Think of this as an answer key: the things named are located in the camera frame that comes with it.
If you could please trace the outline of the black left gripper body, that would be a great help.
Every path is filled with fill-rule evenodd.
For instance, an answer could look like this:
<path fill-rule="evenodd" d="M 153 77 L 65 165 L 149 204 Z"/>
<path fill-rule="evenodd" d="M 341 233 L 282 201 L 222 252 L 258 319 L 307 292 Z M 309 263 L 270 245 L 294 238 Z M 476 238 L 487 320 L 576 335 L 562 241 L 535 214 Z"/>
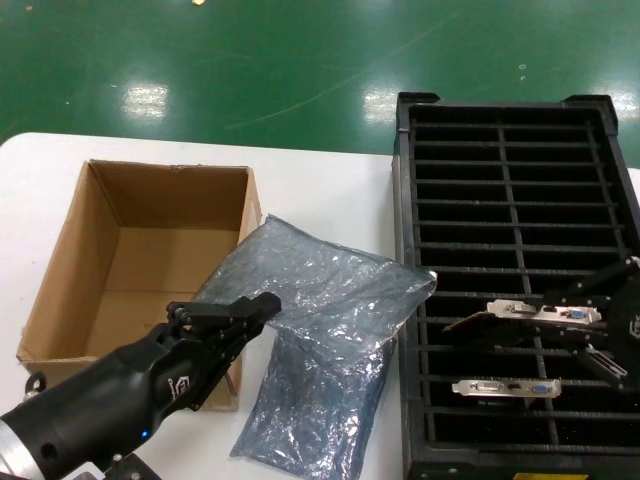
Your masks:
<path fill-rule="evenodd" d="M 2 417 L 3 472 L 104 468 L 132 453 L 168 416 L 190 408 L 212 337 L 154 330 L 22 402 Z"/>

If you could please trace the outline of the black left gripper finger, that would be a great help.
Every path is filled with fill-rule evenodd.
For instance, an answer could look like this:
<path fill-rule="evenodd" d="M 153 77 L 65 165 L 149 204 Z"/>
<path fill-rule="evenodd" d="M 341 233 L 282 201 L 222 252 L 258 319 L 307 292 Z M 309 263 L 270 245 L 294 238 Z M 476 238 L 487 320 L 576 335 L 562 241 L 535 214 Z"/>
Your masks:
<path fill-rule="evenodd" d="M 180 325 L 232 325 L 236 321 L 266 322 L 281 311 L 281 299 L 273 293 L 240 297 L 230 304 L 170 302 L 167 318 Z"/>
<path fill-rule="evenodd" d="M 243 377 L 243 350 L 263 331 L 262 321 L 237 320 L 215 332 L 205 345 L 202 379 L 190 408 L 193 411 L 237 411 Z"/>

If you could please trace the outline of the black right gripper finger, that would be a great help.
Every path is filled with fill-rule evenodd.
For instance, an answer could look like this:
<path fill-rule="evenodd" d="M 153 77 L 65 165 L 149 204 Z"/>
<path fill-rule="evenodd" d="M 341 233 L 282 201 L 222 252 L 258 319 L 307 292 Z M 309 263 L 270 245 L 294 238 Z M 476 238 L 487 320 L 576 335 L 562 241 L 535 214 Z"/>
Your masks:
<path fill-rule="evenodd" d="M 639 275 L 639 258 L 627 257 L 561 288 L 544 293 L 545 305 L 607 305 Z"/>
<path fill-rule="evenodd" d="M 628 371 L 591 344 L 576 351 L 575 356 L 579 363 L 614 389 L 625 390 Z"/>

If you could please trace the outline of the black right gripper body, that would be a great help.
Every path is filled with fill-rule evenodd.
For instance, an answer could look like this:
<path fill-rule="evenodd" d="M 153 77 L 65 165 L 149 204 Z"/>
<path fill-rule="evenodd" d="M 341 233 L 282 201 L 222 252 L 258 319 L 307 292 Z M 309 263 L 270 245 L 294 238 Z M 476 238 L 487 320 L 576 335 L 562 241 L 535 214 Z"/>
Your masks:
<path fill-rule="evenodd" d="M 626 371 L 626 388 L 639 387 L 639 283 L 628 282 L 612 298 L 606 314 L 607 347 Z"/>

